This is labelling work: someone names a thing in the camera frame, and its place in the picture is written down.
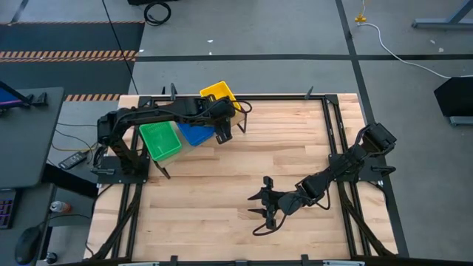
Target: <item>concrete floor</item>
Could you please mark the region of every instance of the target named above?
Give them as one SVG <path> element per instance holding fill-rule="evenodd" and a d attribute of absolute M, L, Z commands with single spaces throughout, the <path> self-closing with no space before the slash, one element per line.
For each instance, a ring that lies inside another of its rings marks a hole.
<path fill-rule="evenodd" d="M 20 0 L 0 2 L 0 22 L 8 22 Z M 141 56 L 160 55 L 346 55 L 341 22 L 331 0 L 181 0 L 171 2 L 173 14 L 161 27 L 146 26 Z M 386 54 L 370 27 L 353 18 L 359 0 L 343 0 L 356 52 Z M 415 30 L 414 18 L 445 17 L 462 0 L 369 1 L 366 16 L 377 24 L 385 44 L 398 54 L 473 53 L 473 34 L 462 31 Z M 124 0 L 106 0 L 112 20 L 141 20 L 142 7 Z M 20 21 L 103 21 L 98 0 L 29 0 Z M 444 75 L 473 74 L 473 61 L 417 61 Z M 387 162 L 411 257 L 473 261 L 473 128 L 452 128 L 442 117 L 433 91 L 445 80 L 398 61 L 362 61 L 362 75 L 375 116 L 398 138 Z M 196 93 L 226 80 L 234 92 L 357 92 L 349 61 L 184 61 L 138 62 L 134 78 L 140 93 L 160 93 L 174 82 L 179 93 Z M 94 123 L 116 108 L 116 102 L 64 103 L 60 121 Z M 72 133 L 63 128 L 64 133 Z M 83 128 L 77 137 L 95 142 L 95 130 Z M 64 148 L 80 143 L 55 136 Z M 54 163 L 67 153 L 51 151 Z M 87 224 L 54 231 L 51 250 L 60 262 L 81 259 Z"/>

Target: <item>black cable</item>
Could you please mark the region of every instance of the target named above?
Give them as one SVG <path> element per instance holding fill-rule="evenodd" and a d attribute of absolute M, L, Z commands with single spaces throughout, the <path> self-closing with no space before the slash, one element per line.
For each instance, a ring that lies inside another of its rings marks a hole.
<path fill-rule="evenodd" d="M 105 191 L 109 190 L 109 188 L 111 188 L 113 186 L 113 184 L 110 184 L 109 186 L 107 186 L 104 190 L 102 190 L 98 195 L 97 197 L 94 199 L 94 202 L 92 203 L 92 212 L 90 214 L 90 216 L 92 216 L 94 214 L 94 209 L 95 209 L 95 203 L 97 203 L 97 200 L 98 198 L 103 194 L 105 193 Z"/>
<path fill-rule="evenodd" d="M 87 219 L 91 219 L 90 217 L 88 216 L 85 216 L 85 215 L 82 215 L 82 214 L 64 214 L 64 215 L 60 215 L 60 216 L 54 216 L 54 217 L 51 217 L 47 220 L 44 220 L 43 222 L 40 222 L 38 223 L 35 227 L 39 227 L 40 225 L 52 220 L 52 219 L 56 219 L 56 218 L 61 218 L 61 217 L 66 217 L 66 216 L 80 216 L 80 217 L 84 217 L 84 218 L 87 218 Z"/>
<path fill-rule="evenodd" d="M 164 8 L 166 8 L 166 10 L 168 11 L 168 15 L 162 21 L 157 20 L 153 16 L 148 14 L 149 10 L 155 5 L 160 5 Z M 171 18 L 171 8 L 165 2 L 156 1 L 156 2 L 148 4 L 146 6 L 146 8 L 144 10 L 144 16 L 145 16 L 145 21 L 148 25 L 153 26 L 153 27 L 160 26 L 161 24 L 164 24 L 166 21 L 168 21 Z"/>
<path fill-rule="evenodd" d="M 383 192 L 384 194 L 384 202 L 386 203 L 386 206 L 388 206 L 388 202 L 387 202 L 387 196 L 386 196 L 386 191 L 384 190 L 384 188 L 382 186 L 380 186 L 379 184 L 377 183 L 371 183 L 370 181 L 368 181 L 368 184 L 374 186 L 375 188 L 379 189 L 381 192 Z"/>
<path fill-rule="evenodd" d="M 320 208 L 323 208 L 323 209 L 326 210 L 326 211 L 330 210 L 330 192 L 329 192 L 328 188 L 327 188 L 327 201 L 328 201 L 327 207 L 322 206 L 322 205 L 321 205 L 320 203 L 318 203 L 318 202 L 316 202 L 316 205 L 319 206 Z"/>
<path fill-rule="evenodd" d="M 73 125 L 73 124 L 59 123 L 59 122 L 58 122 L 58 125 L 61 125 L 61 126 L 93 126 L 93 127 L 97 127 L 97 125 Z"/>
<path fill-rule="evenodd" d="M 87 145 L 87 147 L 88 147 L 89 150 L 90 150 L 90 154 L 91 154 L 92 157 L 93 157 L 94 152 L 92 151 L 92 147 L 91 147 L 87 142 L 85 142 L 84 140 L 81 140 L 81 139 L 78 138 L 78 137 L 74 137 L 74 136 L 71 136 L 71 135 L 68 135 L 68 134 L 64 134 L 64 133 L 60 132 L 60 131 L 57 130 L 57 129 L 55 129 L 55 131 L 56 131 L 57 133 L 59 133 L 59 134 L 65 136 L 65 137 L 71 137 L 71 138 L 76 139 L 76 140 L 79 140 L 79 141 L 81 141 L 82 143 L 84 143 L 85 145 Z"/>
<path fill-rule="evenodd" d="M 293 204 L 294 204 L 297 200 L 298 200 L 298 198 L 296 198 L 296 197 L 293 198 L 293 200 L 292 200 L 292 201 L 290 202 L 290 204 L 289 204 L 289 208 L 287 208 L 287 209 L 290 210 L 290 207 L 292 207 Z M 253 234 L 254 236 L 267 236 L 267 235 L 270 234 L 270 233 L 274 233 L 274 232 L 278 231 L 278 230 L 282 227 L 282 225 L 284 224 L 284 221 L 286 220 L 286 217 L 287 217 L 287 214 L 284 214 L 284 216 L 282 217 L 281 222 L 279 223 L 278 226 L 276 226 L 276 229 L 269 230 L 269 231 L 262 232 L 262 233 L 257 233 L 257 231 L 259 231 L 261 228 L 263 228 L 263 227 L 266 225 L 266 223 L 264 223 L 264 224 L 258 226 L 255 230 L 253 230 L 252 234 Z"/>
<path fill-rule="evenodd" d="M 238 109 L 234 106 L 234 109 L 237 110 L 238 112 L 241 112 L 242 114 L 248 114 L 251 111 L 253 111 L 253 106 L 249 102 L 247 102 L 246 100 L 233 100 L 232 103 L 244 103 L 244 104 L 246 104 L 250 107 L 250 109 L 248 111 L 245 111 L 243 109 L 243 107 L 241 109 Z"/>
<path fill-rule="evenodd" d="M 94 251 L 92 251 L 92 249 L 89 248 L 89 244 L 87 243 L 87 241 L 86 241 L 86 249 L 92 254 L 92 256 L 95 255 Z"/>
<path fill-rule="evenodd" d="M 99 166 L 99 160 L 103 158 L 103 155 L 105 154 L 106 152 L 106 146 L 100 146 L 97 148 L 97 150 L 95 151 L 95 154 L 94 154 L 94 157 L 93 157 L 93 167 L 97 167 Z"/>
<path fill-rule="evenodd" d="M 120 48 L 121 56 L 123 57 L 123 59 L 125 61 L 125 64 L 126 64 L 126 68 L 128 69 L 128 72 L 130 73 L 130 77 L 132 78 L 132 83 L 133 83 L 133 87 L 135 88 L 135 92 L 136 92 L 137 95 L 139 95 L 140 93 L 138 93 L 138 89 L 136 87 L 135 79 L 133 78 L 132 68 L 128 65 L 128 61 L 126 60 L 125 53 L 123 52 L 120 41 L 118 40 L 117 32 L 115 32 L 115 27 L 113 27 L 113 23 L 112 23 L 112 20 L 110 18 L 109 11 L 107 10 L 106 5 L 105 5 L 105 0 L 102 0 L 102 5 L 103 5 L 103 8 L 105 9 L 106 17 L 109 19 L 109 24 L 110 24 L 110 27 L 112 28 L 113 35 L 115 36 L 115 40 L 117 41 L 118 48 Z"/>

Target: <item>black floor mat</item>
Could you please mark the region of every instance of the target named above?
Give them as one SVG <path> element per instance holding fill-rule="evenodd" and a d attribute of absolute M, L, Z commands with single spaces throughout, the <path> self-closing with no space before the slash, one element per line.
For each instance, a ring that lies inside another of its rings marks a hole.
<path fill-rule="evenodd" d="M 114 27 L 123 50 L 140 49 L 144 23 L 114 23 Z M 14 58 L 33 51 L 104 51 L 94 56 L 97 59 L 107 56 L 105 51 L 118 55 L 119 46 L 108 23 L 18 23 L 0 25 L 0 54 L 9 51 L 16 52 Z M 129 70 L 125 61 L 115 60 L 1 62 L 0 79 L 14 89 L 61 86 L 66 95 L 128 94 Z"/>
<path fill-rule="evenodd" d="M 0 63 L 0 73 L 14 89 L 61 86 L 66 95 L 128 94 L 131 80 L 125 61 Z"/>
<path fill-rule="evenodd" d="M 114 23 L 123 50 L 138 50 L 144 23 Z M 119 50 L 109 23 L 0 25 L 1 51 Z"/>

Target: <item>bottle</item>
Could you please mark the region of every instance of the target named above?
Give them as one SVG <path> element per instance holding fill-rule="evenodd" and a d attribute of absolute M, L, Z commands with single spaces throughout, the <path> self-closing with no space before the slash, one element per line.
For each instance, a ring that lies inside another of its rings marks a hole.
<path fill-rule="evenodd" d="M 56 200 L 51 203 L 50 210 L 56 213 L 68 213 L 71 211 L 71 205 L 69 203 Z"/>

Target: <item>wire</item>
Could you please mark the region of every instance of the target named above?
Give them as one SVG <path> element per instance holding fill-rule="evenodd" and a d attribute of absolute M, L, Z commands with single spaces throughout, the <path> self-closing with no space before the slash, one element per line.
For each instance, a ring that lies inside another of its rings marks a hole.
<path fill-rule="evenodd" d="M 97 143 L 94 143 L 94 144 L 91 145 L 92 150 L 95 150 L 95 148 L 94 148 L 95 144 L 97 144 Z M 58 148 L 58 147 L 54 146 L 54 143 L 51 143 L 51 147 L 53 149 L 55 149 L 56 151 L 82 151 L 82 152 L 90 151 L 89 149 L 63 149 L 63 148 Z"/>
<path fill-rule="evenodd" d="M 106 146 L 100 146 L 97 148 L 97 151 L 95 151 L 95 154 L 94 154 L 93 164 L 92 164 L 94 167 L 97 167 L 100 165 L 98 161 L 103 158 L 103 155 L 105 154 L 105 152 L 106 152 Z"/>
<path fill-rule="evenodd" d="M 368 181 L 368 184 L 374 186 L 375 188 L 377 188 L 377 189 L 379 189 L 381 192 L 383 192 L 383 194 L 384 194 L 384 201 L 385 201 L 385 203 L 386 203 L 386 206 L 388 206 L 389 204 L 388 204 L 388 202 L 387 202 L 386 191 L 384 190 L 384 188 L 383 188 L 381 185 L 379 185 L 379 184 L 371 183 L 371 182 L 369 182 L 369 181 Z"/>
<path fill-rule="evenodd" d="M 162 21 L 157 20 L 153 16 L 148 14 L 148 11 L 155 5 L 160 5 L 168 11 L 168 15 Z M 146 6 L 146 8 L 144 10 L 144 16 L 145 16 L 145 21 L 148 25 L 153 26 L 153 27 L 160 26 L 161 24 L 164 24 L 166 21 L 168 21 L 171 18 L 171 8 L 165 2 L 156 1 L 156 2 L 148 4 Z"/>
<path fill-rule="evenodd" d="M 90 214 L 90 216 L 93 216 L 94 214 L 94 209 L 95 209 L 95 203 L 97 203 L 97 200 L 100 196 L 102 196 L 103 193 L 105 193 L 105 191 L 109 190 L 109 188 L 111 188 L 113 186 L 113 184 L 110 184 L 108 185 L 106 188 L 104 188 L 98 195 L 97 197 L 94 199 L 94 202 L 92 203 L 92 212 Z"/>
<path fill-rule="evenodd" d="M 61 126 L 93 126 L 93 127 L 97 127 L 97 125 L 73 125 L 73 124 L 59 123 L 59 122 L 58 122 L 58 125 L 61 125 Z"/>
<path fill-rule="evenodd" d="M 394 56 L 394 58 L 398 59 L 399 61 L 405 63 L 405 64 L 408 64 L 408 65 L 411 65 L 411 66 L 414 66 L 414 67 L 420 67 L 421 69 L 424 69 L 424 70 L 427 70 L 429 72 L 431 72 L 432 74 L 435 74 L 441 78 L 446 78 L 446 79 L 449 79 L 449 78 L 469 78 L 469 77 L 473 77 L 473 75 L 462 75 L 462 76 L 458 76 L 458 77 L 449 77 L 449 76 L 445 76 L 445 75 L 442 75 L 442 74 L 439 74 L 437 72 L 435 72 L 434 70 L 431 70 L 425 66 L 422 66 L 420 64 L 415 64 L 415 63 L 411 63 L 411 62 L 408 62 L 408 61 L 405 61 L 401 58 L 399 58 L 397 55 L 395 55 L 393 52 L 391 52 L 391 50 L 387 49 L 387 47 L 383 44 L 383 40 L 381 39 L 381 30 L 379 29 L 378 26 L 374 25 L 374 24 L 371 24 L 371 23 L 358 23 L 358 26 L 370 26 L 370 27 L 374 27 L 377 31 L 378 31 L 378 38 L 379 38 L 379 44 L 388 52 L 390 53 L 392 56 Z"/>
<path fill-rule="evenodd" d="M 253 111 L 253 106 L 249 102 L 247 102 L 246 100 L 233 100 L 232 103 L 244 103 L 244 104 L 246 104 L 250 107 L 250 109 L 248 111 L 245 111 L 243 108 L 238 109 L 234 106 L 234 109 L 237 110 L 238 112 L 241 112 L 242 114 L 248 114 L 251 111 Z"/>
<path fill-rule="evenodd" d="M 362 6 L 361 6 L 360 14 L 361 14 L 361 16 L 364 16 L 364 11 L 367 10 L 367 6 L 366 6 L 366 3 L 364 2 L 364 0 L 361 0 L 361 4 L 362 4 Z"/>
<path fill-rule="evenodd" d="M 86 241 L 86 249 L 92 254 L 92 256 L 95 255 L 95 254 L 94 254 L 94 251 L 92 251 L 92 249 L 89 248 L 89 243 L 87 243 L 87 241 Z"/>
<path fill-rule="evenodd" d="M 91 147 L 89 144 L 87 144 L 87 142 L 81 140 L 81 139 L 78 138 L 78 137 L 74 137 L 74 136 L 71 136 L 71 135 L 68 135 L 68 134 L 64 134 L 64 133 L 60 132 L 60 131 L 57 130 L 57 129 L 55 129 L 55 131 L 56 131 L 57 133 L 59 133 L 59 134 L 65 136 L 65 137 L 71 137 L 71 138 L 73 138 L 73 139 L 76 139 L 76 140 L 81 141 L 82 143 L 84 143 L 84 144 L 89 148 L 90 154 L 93 155 L 94 152 L 92 151 L 92 147 Z M 87 163 L 92 162 L 92 158 L 93 158 L 93 156 L 90 158 L 90 160 L 89 160 Z"/>
<path fill-rule="evenodd" d="M 323 208 L 323 209 L 326 210 L 326 211 L 330 210 L 330 191 L 329 191 L 329 188 L 330 188 L 330 183 L 329 183 L 328 186 L 327 186 L 327 201 L 328 201 L 327 207 L 322 206 L 322 204 L 316 202 L 316 205 L 317 205 L 317 206 L 319 206 L 320 208 Z"/>
<path fill-rule="evenodd" d="M 136 94 L 139 95 L 140 93 L 138 93 L 138 89 L 136 87 L 135 79 L 133 78 L 132 68 L 128 65 L 128 61 L 126 60 L 125 53 L 123 52 L 120 41 L 118 40 L 117 32 L 115 31 L 115 27 L 113 26 L 112 20 L 110 18 L 109 10 L 106 8 L 106 5 L 105 5 L 105 0 L 102 0 L 102 5 L 103 5 L 103 8 L 105 10 L 106 17 L 109 19 L 109 24 L 110 24 L 110 27 L 112 28 L 112 32 L 113 32 L 113 35 L 115 36 L 115 40 L 117 41 L 118 48 L 120 49 L 120 52 L 121 52 L 121 56 L 123 57 L 123 59 L 125 61 L 125 64 L 126 64 L 126 68 L 128 69 L 128 72 L 130 73 L 130 77 L 132 78 L 133 88 L 135 88 Z"/>
<path fill-rule="evenodd" d="M 54 217 L 51 217 L 51 218 L 49 218 L 49 219 L 46 219 L 46 220 L 44 220 L 43 222 L 38 223 L 35 227 L 39 227 L 40 225 L 42 225 L 42 224 L 44 224 L 44 223 L 46 223 L 46 222 L 49 222 L 49 221 L 52 220 L 52 219 L 61 218 L 61 217 L 66 217 L 66 216 L 80 216 L 80 217 L 84 217 L 84 218 L 87 218 L 87 219 L 91 219 L 90 217 L 85 216 L 85 215 L 82 215 L 82 214 L 64 214 L 64 215 L 54 216 Z"/>
<path fill-rule="evenodd" d="M 289 204 L 289 208 L 287 208 L 287 209 L 290 210 L 290 207 L 292 207 L 293 204 L 294 204 L 299 198 L 300 198 L 300 197 L 294 197 L 293 200 L 292 200 L 292 201 L 290 202 L 290 204 Z M 286 217 L 287 217 L 287 214 L 284 214 L 284 216 L 282 217 L 281 222 L 279 223 L 278 226 L 276 226 L 276 229 L 269 230 L 269 231 L 262 232 L 262 233 L 258 233 L 258 231 L 266 225 L 266 223 L 264 223 L 264 224 L 258 226 L 255 230 L 253 230 L 253 232 L 252 232 L 253 235 L 254 235 L 254 236 L 267 236 L 267 235 L 270 234 L 270 233 L 274 233 L 274 232 L 278 231 L 278 230 L 282 227 L 282 225 L 284 224 L 284 221 L 286 220 Z"/>

